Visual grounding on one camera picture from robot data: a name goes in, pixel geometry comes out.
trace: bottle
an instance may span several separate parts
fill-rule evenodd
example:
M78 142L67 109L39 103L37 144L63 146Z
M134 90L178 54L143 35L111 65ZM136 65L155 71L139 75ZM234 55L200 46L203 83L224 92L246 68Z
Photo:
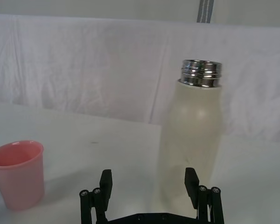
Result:
M184 185L193 167L208 187L221 136L221 64L184 60L181 78L161 131L154 212L196 217Z

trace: cup rim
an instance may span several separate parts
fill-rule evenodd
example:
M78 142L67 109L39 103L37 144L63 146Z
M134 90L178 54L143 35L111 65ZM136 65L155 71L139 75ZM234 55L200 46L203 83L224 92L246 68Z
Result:
M37 160L39 157L42 156L42 153L43 153L43 145L42 145L42 143L40 143L38 141L33 141L33 140L21 140L21 141L10 142L10 143L7 143L7 144L5 144L3 146L0 146L0 149L3 148L3 147L6 147L6 146L19 145L19 144L25 144L25 143L33 144L33 145L38 146L40 148L39 154L37 154L32 159L27 160L25 162L21 162L19 164L10 165L10 166L0 166L0 169L14 169L14 168L23 167L23 166L26 166L26 165L32 163L33 161Z

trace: frosted water bottle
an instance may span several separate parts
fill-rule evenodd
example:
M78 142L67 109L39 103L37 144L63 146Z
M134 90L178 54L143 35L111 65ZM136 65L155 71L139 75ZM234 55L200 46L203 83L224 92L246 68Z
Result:
M184 175L193 167L208 186L221 136L221 64L184 60L162 127L154 212L196 217Z

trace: wall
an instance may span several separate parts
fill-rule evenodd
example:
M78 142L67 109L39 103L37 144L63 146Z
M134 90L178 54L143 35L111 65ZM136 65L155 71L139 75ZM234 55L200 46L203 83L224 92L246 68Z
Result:
M0 14L196 22L199 0L0 0Z
M280 0L215 0L211 21L280 27Z

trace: white table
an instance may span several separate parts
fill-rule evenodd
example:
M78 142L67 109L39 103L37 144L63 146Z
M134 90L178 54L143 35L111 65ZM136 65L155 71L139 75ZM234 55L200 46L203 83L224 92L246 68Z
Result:
M150 212L160 127L0 104L0 145L36 140L45 146L46 195L11 212L0 196L0 224L78 224L78 193L98 186L111 168L107 218ZM227 224L280 223L280 143L222 139L212 178L222 190Z

